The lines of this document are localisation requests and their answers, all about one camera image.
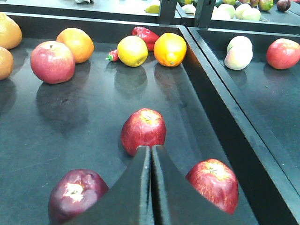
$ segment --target dark red apple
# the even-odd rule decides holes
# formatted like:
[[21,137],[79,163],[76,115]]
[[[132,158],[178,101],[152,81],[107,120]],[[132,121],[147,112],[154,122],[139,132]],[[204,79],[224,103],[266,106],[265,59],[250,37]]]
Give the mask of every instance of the dark red apple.
[[280,38],[267,50],[267,62],[275,69],[288,69],[300,60],[300,45],[292,40]]
[[78,216],[108,190],[105,181],[92,170],[69,171],[51,192],[49,200],[51,225],[59,225]]
[[62,83],[70,80],[75,72],[75,59],[63,43],[46,41],[32,52],[30,65],[33,73],[46,83]]
[[285,12],[291,7],[291,0],[278,0],[276,6],[278,11]]
[[164,145],[166,127],[163,116],[155,110],[142,108],[127,119],[121,131],[121,142],[129,155],[140,145]]
[[238,180],[224,163],[214,158],[199,162],[187,173],[186,179],[221,210],[234,213],[239,201]]

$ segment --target red pepper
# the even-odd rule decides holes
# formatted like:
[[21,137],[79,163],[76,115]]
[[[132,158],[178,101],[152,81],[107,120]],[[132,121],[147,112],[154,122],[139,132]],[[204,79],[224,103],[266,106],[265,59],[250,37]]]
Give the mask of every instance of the red pepper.
[[109,60],[109,61],[112,61],[112,62],[118,61],[119,60],[118,50],[115,49],[115,50],[110,51],[108,53],[108,56],[107,56],[106,60]]
[[145,27],[134,27],[134,29],[132,30],[132,35],[137,35],[138,37],[143,39],[147,45],[149,52],[153,51],[154,44],[159,38],[159,36],[156,33]]

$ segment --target orange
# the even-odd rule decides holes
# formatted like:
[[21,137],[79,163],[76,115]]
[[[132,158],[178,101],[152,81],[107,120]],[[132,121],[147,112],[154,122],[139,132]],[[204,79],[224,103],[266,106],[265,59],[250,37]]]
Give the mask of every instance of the orange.
[[94,43],[87,33],[78,28],[66,28],[56,38],[72,51],[76,63],[88,60],[94,52]]
[[175,67],[183,61],[187,53],[187,44],[177,34],[164,33],[155,42],[153,53],[161,65]]
[[19,25],[0,12],[0,46],[6,49],[17,47],[22,41],[22,32]]
[[0,47],[0,80],[8,78],[14,69],[14,58],[9,50]]

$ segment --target display shelf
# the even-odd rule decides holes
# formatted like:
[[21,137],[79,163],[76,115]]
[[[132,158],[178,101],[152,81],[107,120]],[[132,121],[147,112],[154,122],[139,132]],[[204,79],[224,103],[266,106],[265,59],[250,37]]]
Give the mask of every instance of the display shelf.
[[[0,11],[15,13],[31,13],[42,15],[74,16],[106,20],[122,20],[144,23],[158,23],[159,14],[146,13],[145,8],[152,0],[94,0],[92,3],[76,3],[75,0],[7,0],[0,2]],[[173,8],[173,1],[164,0],[162,14],[163,23],[180,24],[180,15]]]
[[[294,191],[299,194],[300,63],[289,69],[276,70],[266,60],[267,49],[273,41],[287,38],[300,42],[299,36],[221,29],[188,29],[287,175]],[[245,69],[231,70],[224,65],[224,58],[229,41],[237,35],[246,36],[251,40],[253,59]],[[297,196],[289,203],[299,205],[299,200]],[[294,210],[299,218],[299,207]]]
[[[212,4],[204,5],[202,11],[211,11]],[[274,33],[288,33],[288,34],[299,34],[300,33],[300,18],[299,14],[295,13],[300,10],[300,5],[297,3],[292,4],[290,10],[286,12],[277,11],[277,6],[267,12],[261,12],[260,21],[246,21],[238,19],[230,20],[216,20],[210,19],[209,15],[187,15],[182,7],[178,4],[176,7],[178,13],[181,16],[181,25],[192,26],[192,27],[205,27],[205,28],[216,28],[216,29],[231,29],[231,30],[248,30],[248,31],[259,31],[259,32],[274,32]]]
[[[234,170],[240,199],[233,219],[251,225],[297,224],[290,199],[299,196],[184,26],[7,14],[21,27],[23,39],[11,50],[12,75],[0,82],[2,225],[46,224],[50,192],[72,169],[92,169],[113,189],[132,162],[120,143],[121,128],[143,107],[162,113],[164,146],[182,176],[208,158]],[[161,66],[152,52],[139,67],[106,61],[137,25],[158,35],[182,36],[187,43],[183,63]],[[43,83],[31,70],[31,51],[67,27],[84,30],[95,51],[76,65],[70,81]],[[120,203],[131,207],[126,192],[120,196]],[[157,199],[151,200],[155,205]],[[148,220],[154,224],[151,212]]]

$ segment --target metal post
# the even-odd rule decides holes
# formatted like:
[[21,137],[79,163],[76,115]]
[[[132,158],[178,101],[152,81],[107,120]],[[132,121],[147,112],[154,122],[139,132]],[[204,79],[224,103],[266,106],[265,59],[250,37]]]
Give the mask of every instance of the metal post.
[[160,0],[158,23],[171,24],[175,17],[177,0]]

